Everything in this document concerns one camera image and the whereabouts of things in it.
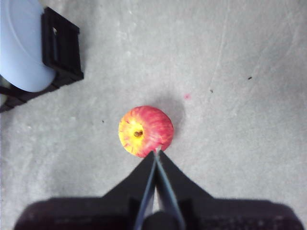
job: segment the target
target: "apple calyx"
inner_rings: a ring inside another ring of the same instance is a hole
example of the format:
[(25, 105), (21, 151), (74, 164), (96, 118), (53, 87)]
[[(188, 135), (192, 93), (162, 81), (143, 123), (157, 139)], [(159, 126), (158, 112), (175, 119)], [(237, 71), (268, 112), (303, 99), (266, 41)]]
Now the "apple calyx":
[(142, 136), (143, 135), (143, 131), (136, 131), (136, 132), (134, 132), (134, 136), (135, 137), (140, 137), (140, 136)]

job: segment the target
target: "pink speck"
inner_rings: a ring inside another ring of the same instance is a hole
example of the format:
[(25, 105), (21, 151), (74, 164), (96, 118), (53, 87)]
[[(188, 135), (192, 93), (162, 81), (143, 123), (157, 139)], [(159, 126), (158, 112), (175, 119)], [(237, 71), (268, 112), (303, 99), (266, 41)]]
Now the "pink speck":
[(189, 93), (186, 93), (184, 95), (184, 99), (186, 99), (186, 100), (191, 99), (191, 95)]

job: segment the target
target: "white container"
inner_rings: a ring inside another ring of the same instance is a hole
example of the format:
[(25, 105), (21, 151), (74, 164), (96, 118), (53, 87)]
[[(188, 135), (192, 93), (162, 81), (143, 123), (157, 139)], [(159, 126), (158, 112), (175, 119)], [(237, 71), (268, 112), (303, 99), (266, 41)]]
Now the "white container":
[(0, 74), (29, 92), (44, 90), (55, 77), (42, 62), (43, 12), (38, 0), (0, 1)]

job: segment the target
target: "floor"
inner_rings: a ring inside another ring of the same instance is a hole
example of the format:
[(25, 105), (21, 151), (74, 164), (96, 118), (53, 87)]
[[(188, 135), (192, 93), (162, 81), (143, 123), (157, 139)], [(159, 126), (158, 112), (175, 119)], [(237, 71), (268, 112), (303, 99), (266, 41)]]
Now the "floor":
[(307, 228), (306, 0), (41, 0), (80, 27), (85, 79), (1, 114), (1, 229), (53, 196), (102, 196), (141, 161), (131, 108), (214, 197), (291, 206)]

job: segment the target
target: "apple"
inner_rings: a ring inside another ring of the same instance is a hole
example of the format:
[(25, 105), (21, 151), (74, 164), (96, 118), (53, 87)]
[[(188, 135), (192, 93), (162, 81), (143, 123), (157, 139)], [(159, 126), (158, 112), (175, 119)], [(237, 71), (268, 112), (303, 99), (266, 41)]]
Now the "apple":
[(129, 153), (137, 157), (161, 148), (165, 150), (172, 142), (174, 127), (169, 117), (160, 109), (144, 105), (131, 109), (120, 120), (118, 136)]

